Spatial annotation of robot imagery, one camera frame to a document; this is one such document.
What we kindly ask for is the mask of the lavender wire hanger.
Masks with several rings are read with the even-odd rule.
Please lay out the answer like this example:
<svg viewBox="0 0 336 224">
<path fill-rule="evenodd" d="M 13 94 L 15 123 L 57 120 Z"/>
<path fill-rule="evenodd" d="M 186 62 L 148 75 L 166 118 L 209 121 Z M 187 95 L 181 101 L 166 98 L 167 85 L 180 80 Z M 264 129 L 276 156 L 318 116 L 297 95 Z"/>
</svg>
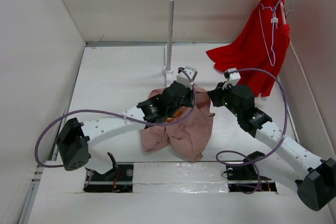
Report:
<svg viewBox="0 0 336 224">
<path fill-rule="evenodd" d="M 261 2 L 259 4 L 259 7 L 258 7 L 258 15 L 259 15 L 259 23 L 260 23 L 261 34 L 262 34 L 266 54 L 267 54 L 269 63 L 272 67 L 274 67 L 275 64 L 276 64 L 276 53 L 275 53 L 275 50 L 274 50 L 275 28 L 276 28 L 276 25 L 279 23 L 279 19 L 276 15 L 276 11 L 277 11 L 278 7 L 280 6 L 280 4 L 283 4 L 283 0 L 278 0 L 278 2 L 275 4 L 275 6 L 269 6 L 269 5 L 265 6 L 263 4 L 263 2 Z M 270 12 L 271 12 L 271 18 L 270 18 L 271 44 L 270 44 L 270 46 L 268 46 L 268 44 L 267 44 L 266 35 L 265 35 L 265 31 L 264 31 L 264 26 L 263 26 L 263 20 L 261 18 L 261 11 L 262 10 L 270 10 Z"/>
</svg>

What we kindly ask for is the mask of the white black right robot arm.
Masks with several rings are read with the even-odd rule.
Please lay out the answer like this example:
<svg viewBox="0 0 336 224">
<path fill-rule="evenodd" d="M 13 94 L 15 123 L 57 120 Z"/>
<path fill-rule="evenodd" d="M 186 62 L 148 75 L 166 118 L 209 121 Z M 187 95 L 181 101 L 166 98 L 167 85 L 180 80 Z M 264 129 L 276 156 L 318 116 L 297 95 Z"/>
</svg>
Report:
<svg viewBox="0 0 336 224">
<path fill-rule="evenodd" d="M 270 178 L 293 189 L 313 211 L 321 210 L 335 198 L 335 160 L 322 159 L 287 137 L 269 115 L 255 106 L 254 95 L 247 85 L 220 82 L 207 94 L 214 107 L 226 107 L 237 117 L 241 129 L 275 149 L 291 167 L 269 167 Z"/>
</svg>

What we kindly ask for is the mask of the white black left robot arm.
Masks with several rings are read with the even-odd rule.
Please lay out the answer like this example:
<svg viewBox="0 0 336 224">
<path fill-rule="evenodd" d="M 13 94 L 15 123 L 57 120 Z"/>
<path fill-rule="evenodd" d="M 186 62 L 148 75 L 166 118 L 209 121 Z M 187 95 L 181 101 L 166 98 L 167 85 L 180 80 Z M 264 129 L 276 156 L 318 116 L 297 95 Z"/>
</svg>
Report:
<svg viewBox="0 0 336 224">
<path fill-rule="evenodd" d="M 121 115 L 95 121 L 79 122 L 72 118 L 66 122 L 57 137 L 57 147 L 68 172 L 84 167 L 112 180 L 117 167 L 111 153 L 102 156 L 94 146 L 118 135 L 151 126 L 168 126 L 169 118 L 183 106 L 192 107 L 195 93 L 192 84 L 174 81 L 161 94 L 155 95 Z"/>
</svg>

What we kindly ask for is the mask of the pink printed t shirt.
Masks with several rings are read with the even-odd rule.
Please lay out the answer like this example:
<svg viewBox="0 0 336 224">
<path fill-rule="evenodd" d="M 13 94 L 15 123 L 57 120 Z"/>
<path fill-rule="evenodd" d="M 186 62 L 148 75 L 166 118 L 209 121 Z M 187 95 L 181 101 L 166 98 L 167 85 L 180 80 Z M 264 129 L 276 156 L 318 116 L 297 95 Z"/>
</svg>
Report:
<svg viewBox="0 0 336 224">
<path fill-rule="evenodd" d="M 146 152 L 170 146 L 187 161 L 199 161 L 213 129 L 215 114 L 210 112 L 211 100 L 205 89 L 196 86 L 196 108 L 182 122 L 170 126 L 153 126 L 140 131 L 142 148 Z"/>
</svg>

